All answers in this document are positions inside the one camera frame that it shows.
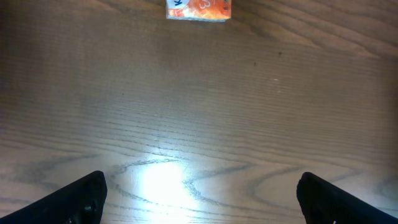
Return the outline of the orange Kleenex tissue pack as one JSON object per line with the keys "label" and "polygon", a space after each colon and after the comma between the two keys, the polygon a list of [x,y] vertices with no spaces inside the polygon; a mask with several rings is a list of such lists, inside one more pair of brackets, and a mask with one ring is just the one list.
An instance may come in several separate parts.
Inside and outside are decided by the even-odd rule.
{"label": "orange Kleenex tissue pack", "polygon": [[232,0],[166,0],[168,19],[224,22],[231,18]]}

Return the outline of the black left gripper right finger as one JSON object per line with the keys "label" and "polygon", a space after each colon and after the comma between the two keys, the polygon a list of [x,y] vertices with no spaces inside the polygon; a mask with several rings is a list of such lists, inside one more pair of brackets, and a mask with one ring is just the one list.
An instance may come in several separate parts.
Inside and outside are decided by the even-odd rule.
{"label": "black left gripper right finger", "polygon": [[397,224],[397,218],[311,172],[297,184],[297,200],[309,224]]}

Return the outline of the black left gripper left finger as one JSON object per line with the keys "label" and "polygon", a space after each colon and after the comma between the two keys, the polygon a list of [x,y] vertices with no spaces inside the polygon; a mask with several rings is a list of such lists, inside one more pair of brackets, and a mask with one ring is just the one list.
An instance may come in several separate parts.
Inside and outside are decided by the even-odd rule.
{"label": "black left gripper left finger", "polygon": [[96,170],[1,218],[1,224],[100,224],[107,196],[104,173]]}

